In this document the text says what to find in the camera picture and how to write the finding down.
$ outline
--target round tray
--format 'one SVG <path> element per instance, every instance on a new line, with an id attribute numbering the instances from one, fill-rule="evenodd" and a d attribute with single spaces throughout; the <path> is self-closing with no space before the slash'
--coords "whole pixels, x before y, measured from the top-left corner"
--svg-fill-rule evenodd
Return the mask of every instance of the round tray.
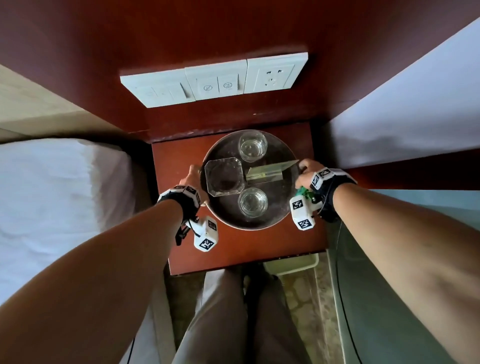
<path id="1" fill-rule="evenodd" d="M 238 151 L 238 142 L 240 136 L 246 130 L 233 132 L 225 135 L 222 139 L 216 142 L 205 156 L 202 172 L 201 182 L 202 188 L 206 191 L 206 179 L 204 168 L 205 164 L 210 160 L 236 157 L 241 161 L 243 169 L 243 177 L 250 167 L 258 167 L 266 164 L 286 162 L 294 160 L 295 155 L 290 148 L 270 133 L 262 132 L 267 138 L 268 147 L 266 155 L 255 162 L 249 163 L 244 161 Z M 217 219 L 225 224 L 241 230 L 261 230 L 266 229 L 280 222 L 290 212 L 289 201 L 295 194 L 295 180 L 299 175 L 298 167 L 293 166 L 283 171 L 283 180 L 275 182 L 265 182 L 254 185 L 246 185 L 248 187 L 256 187 L 265 192 L 268 198 L 268 209 L 260 217 L 249 218 L 243 215 L 238 206 L 238 198 L 240 194 L 232 194 L 228 196 L 212 197 L 209 195 L 210 201 L 207 206 Z"/>

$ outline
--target forearm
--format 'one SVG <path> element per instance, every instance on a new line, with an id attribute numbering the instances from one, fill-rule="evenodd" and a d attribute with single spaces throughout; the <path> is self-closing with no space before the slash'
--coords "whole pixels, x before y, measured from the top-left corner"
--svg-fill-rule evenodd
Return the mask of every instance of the forearm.
<path id="1" fill-rule="evenodd" d="M 2 359 L 118 363 L 181 220 L 181 206 L 163 201 L 39 273 L 0 307 Z"/>
<path id="2" fill-rule="evenodd" d="M 350 183 L 333 201 L 365 254 L 440 343 L 458 361 L 478 360 L 480 233 Z"/>

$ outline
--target person's leg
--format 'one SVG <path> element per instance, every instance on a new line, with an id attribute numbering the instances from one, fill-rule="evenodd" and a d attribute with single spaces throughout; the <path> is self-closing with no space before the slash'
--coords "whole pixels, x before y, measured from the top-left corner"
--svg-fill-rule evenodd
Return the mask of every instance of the person's leg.
<path id="1" fill-rule="evenodd" d="M 290 315 L 282 282 L 270 275 L 264 275 L 263 280 L 253 337 L 256 362 L 312 364 Z"/>
<path id="2" fill-rule="evenodd" d="M 195 317 L 172 364 L 243 364 L 246 336 L 240 267 L 207 272 Z"/>

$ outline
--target clear glass cup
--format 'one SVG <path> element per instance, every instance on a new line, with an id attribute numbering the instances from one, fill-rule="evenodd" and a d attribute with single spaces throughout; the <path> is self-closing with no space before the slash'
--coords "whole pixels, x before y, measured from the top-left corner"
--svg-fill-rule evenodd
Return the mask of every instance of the clear glass cup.
<path id="1" fill-rule="evenodd" d="M 267 153 L 267 138 L 258 130 L 249 130 L 240 136 L 239 153 L 246 162 L 255 162 Z"/>
<path id="2" fill-rule="evenodd" d="M 245 188 L 241 162 L 237 158 L 208 161 L 205 165 L 207 190 L 213 197 L 239 194 Z"/>
<path id="3" fill-rule="evenodd" d="M 250 218 L 257 218 L 268 208 L 268 198 L 262 190 L 250 187 L 243 190 L 238 199 L 242 214 Z"/>

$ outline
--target bed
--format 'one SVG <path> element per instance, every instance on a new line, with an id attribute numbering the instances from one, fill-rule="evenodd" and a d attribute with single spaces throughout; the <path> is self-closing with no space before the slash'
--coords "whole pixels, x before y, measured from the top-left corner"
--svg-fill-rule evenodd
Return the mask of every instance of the bed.
<path id="1" fill-rule="evenodd" d="M 0 145 L 0 304 L 60 256 L 150 204 L 133 167 L 119 148 L 82 139 Z M 173 360 L 163 277 L 120 363 L 130 353 L 130 363 Z"/>

